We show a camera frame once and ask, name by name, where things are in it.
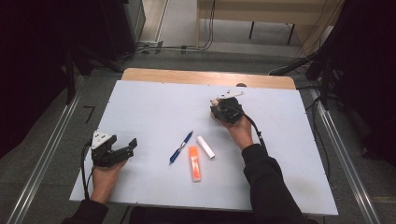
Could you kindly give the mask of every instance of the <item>blue pen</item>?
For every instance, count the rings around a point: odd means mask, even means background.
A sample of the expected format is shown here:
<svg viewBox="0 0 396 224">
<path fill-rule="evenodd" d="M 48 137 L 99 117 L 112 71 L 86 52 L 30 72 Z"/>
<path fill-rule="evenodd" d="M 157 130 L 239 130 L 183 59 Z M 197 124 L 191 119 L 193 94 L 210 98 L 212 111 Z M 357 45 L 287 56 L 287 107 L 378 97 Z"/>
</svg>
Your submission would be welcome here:
<svg viewBox="0 0 396 224">
<path fill-rule="evenodd" d="M 174 162 L 175 161 L 175 159 L 177 158 L 177 156 L 178 156 L 178 153 L 180 153 L 180 150 L 184 147 L 184 146 L 186 146 L 186 144 L 187 144 L 187 142 L 189 141 L 189 139 L 191 138 L 191 136 L 192 136 L 192 132 L 193 131 L 191 131 L 188 135 L 187 135 L 187 137 L 184 139 L 184 141 L 181 143 L 181 145 L 180 145 L 180 147 L 176 150 L 176 152 L 172 155 L 172 157 L 171 157 L 171 159 L 169 159 L 169 165 L 170 164 L 172 164 L 172 162 Z"/>
</svg>

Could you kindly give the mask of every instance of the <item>person's left hand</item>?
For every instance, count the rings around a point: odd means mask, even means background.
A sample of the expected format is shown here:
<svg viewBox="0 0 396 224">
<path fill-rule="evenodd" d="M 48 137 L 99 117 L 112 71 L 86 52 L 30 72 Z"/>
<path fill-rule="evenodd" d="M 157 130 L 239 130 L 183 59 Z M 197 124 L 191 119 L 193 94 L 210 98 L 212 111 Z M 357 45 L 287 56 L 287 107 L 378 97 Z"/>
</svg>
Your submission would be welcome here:
<svg viewBox="0 0 396 224">
<path fill-rule="evenodd" d="M 106 204 L 119 179 L 121 168 L 128 160 L 115 164 L 112 167 L 96 167 L 92 173 L 93 193 L 92 201 Z"/>
</svg>

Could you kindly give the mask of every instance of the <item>highlighter cap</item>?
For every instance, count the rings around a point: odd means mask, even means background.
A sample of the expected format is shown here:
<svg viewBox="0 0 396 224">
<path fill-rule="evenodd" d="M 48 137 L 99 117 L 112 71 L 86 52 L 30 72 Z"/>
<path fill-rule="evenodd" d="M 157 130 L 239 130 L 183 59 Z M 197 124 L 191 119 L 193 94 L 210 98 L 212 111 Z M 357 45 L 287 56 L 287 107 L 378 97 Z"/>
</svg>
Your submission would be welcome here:
<svg viewBox="0 0 396 224">
<path fill-rule="evenodd" d="M 195 146 L 189 147 L 190 149 L 190 157 L 197 157 L 198 156 L 198 149 Z"/>
<path fill-rule="evenodd" d="M 199 135 L 197 137 L 197 143 L 198 145 L 204 149 L 204 151 L 206 152 L 207 156 L 209 156 L 210 160 L 212 160 L 215 157 L 215 153 L 212 151 L 212 149 L 210 148 L 210 146 L 207 144 L 207 142 L 205 141 L 205 139 Z"/>
</svg>

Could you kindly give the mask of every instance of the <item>black sleeve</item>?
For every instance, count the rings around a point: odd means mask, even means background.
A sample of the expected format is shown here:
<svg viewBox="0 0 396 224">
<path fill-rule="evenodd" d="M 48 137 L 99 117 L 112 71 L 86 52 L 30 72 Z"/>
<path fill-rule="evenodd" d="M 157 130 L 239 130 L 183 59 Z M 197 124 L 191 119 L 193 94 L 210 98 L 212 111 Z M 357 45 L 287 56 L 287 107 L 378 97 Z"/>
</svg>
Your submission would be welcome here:
<svg viewBox="0 0 396 224">
<path fill-rule="evenodd" d="M 108 208 L 102 203 L 83 200 L 72 217 L 64 219 L 62 224 L 100 224 L 105 219 Z"/>
<path fill-rule="evenodd" d="M 242 151 L 245 177 L 250 184 L 250 201 L 257 223 L 305 223 L 300 208 L 283 181 L 274 158 L 259 144 Z"/>
</svg>

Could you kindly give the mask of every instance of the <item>wooden table edge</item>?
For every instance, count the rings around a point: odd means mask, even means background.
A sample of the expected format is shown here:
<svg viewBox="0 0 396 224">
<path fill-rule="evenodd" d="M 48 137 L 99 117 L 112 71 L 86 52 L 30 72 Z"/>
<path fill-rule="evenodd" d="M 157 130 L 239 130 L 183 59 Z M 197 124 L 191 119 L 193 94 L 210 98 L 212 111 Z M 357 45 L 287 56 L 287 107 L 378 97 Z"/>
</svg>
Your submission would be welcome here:
<svg viewBox="0 0 396 224">
<path fill-rule="evenodd" d="M 237 84 L 243 83 L 251 88 L 296 90 L 294 80 L 291 77 L 226 72 L 127 68 L 124 71 L 121 80 L 220 86 L 236 86 Z"/>
</svg>

